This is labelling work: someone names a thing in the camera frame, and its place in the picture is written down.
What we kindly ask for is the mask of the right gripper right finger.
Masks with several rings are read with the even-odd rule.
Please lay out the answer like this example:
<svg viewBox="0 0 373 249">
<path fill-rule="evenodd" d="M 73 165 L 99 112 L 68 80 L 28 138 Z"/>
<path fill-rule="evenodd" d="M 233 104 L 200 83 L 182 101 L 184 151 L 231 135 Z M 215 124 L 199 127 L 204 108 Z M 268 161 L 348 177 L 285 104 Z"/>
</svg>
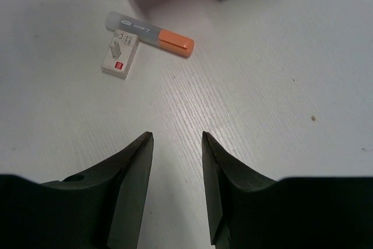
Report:
<svg viewBox="0 0 373 249">
<path fill-rule="evenodd" d="M 202 134 L 210 242 L 216 248 L 371 248 L 371 177 L 272 180 Z"/>
</svg>

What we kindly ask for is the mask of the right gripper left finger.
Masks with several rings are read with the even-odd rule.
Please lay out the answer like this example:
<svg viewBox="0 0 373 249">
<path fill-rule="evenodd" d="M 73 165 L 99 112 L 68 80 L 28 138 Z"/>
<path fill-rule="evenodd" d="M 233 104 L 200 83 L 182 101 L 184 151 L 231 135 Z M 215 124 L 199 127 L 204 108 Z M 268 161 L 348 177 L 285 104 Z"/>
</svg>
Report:
<svg viewBox="0 0 373 249">
<path fill-rule="evenodd" d="M 145 132 L 62 181 L 1 175 L 1 247 L 136 248 L 152 158 Z"/>
</svg>

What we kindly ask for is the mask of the orange capped highlighter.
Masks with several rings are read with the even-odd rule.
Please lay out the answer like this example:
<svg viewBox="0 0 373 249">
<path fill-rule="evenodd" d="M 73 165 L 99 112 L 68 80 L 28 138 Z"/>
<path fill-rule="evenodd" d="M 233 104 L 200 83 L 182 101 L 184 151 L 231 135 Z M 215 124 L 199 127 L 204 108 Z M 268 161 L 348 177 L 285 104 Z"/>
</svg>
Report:
<svg viewBox="0 0 373 249">
<path fill-rule="evenodd" d="M 111 31 L 119 29 L 135 34 L 144 43 L 182 57 L 189 57 L 195 46 L 195 42 L 189 37 L 156 27 L 118 12 L 110 12 L 108 14 L 105 20 L 105 27 Z"/>
</svg>

